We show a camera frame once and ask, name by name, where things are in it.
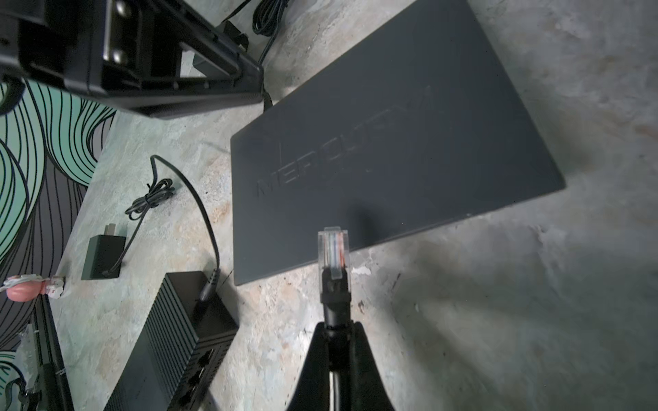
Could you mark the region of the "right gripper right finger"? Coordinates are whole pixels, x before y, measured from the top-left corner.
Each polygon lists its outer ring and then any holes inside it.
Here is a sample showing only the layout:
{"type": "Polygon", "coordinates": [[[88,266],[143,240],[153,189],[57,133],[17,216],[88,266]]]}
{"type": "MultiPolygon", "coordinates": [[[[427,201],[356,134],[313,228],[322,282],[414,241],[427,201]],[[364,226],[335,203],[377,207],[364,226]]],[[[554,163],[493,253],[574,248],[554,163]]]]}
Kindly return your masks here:
{"type": "Polygon", "coordinates": [[[394,411],[360,322],[351,325],[349,364],[351,410],[394,411]]]}

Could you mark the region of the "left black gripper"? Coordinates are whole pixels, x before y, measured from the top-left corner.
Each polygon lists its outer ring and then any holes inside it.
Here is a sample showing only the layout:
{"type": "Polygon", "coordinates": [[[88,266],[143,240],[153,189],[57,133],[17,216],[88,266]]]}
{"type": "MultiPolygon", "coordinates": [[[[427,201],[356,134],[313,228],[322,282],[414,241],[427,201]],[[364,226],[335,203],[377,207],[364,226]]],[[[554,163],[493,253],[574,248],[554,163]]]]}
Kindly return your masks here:
{"type": "Polygon", "coordinates": [[[170,119],[259,103],[264,71],[184,1],[4,1],[3,114],[31,81],[170,119]]]}

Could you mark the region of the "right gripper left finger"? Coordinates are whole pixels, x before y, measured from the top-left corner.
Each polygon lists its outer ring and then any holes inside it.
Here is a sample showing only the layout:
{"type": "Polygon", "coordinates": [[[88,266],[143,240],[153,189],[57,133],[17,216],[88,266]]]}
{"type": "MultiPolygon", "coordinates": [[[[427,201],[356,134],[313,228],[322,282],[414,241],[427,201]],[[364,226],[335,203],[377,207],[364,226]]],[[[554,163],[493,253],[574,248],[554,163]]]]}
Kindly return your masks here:
{"type": "Polygon", "coordinates": [[[325,324],[316,325],[288,411],[328,411],[330,408],[329,350],[325,324]]]}

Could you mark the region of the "black network switch box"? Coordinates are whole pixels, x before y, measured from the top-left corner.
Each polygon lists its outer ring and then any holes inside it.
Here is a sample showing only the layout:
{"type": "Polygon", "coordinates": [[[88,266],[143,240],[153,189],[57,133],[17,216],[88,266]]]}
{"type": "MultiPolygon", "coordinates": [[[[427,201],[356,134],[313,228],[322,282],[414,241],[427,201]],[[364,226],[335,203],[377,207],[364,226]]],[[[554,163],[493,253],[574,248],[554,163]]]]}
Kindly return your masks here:
{"type": "Polygon", "coordinates": [[[197,410],[239,330],[203,272],[164,276],[106,410],[197,410]]]}

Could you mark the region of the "dark grey box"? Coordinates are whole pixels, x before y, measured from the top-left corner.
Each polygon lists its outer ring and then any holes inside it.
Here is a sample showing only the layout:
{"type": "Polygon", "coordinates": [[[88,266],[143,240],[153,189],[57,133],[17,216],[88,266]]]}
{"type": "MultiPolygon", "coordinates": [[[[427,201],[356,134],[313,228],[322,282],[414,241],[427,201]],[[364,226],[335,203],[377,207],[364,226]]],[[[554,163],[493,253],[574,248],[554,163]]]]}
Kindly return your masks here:
{"type": "Polygon", "coordinates": [[[565,188],[465,1],[417,1],[231,138],[234,279],[565,188]]]}

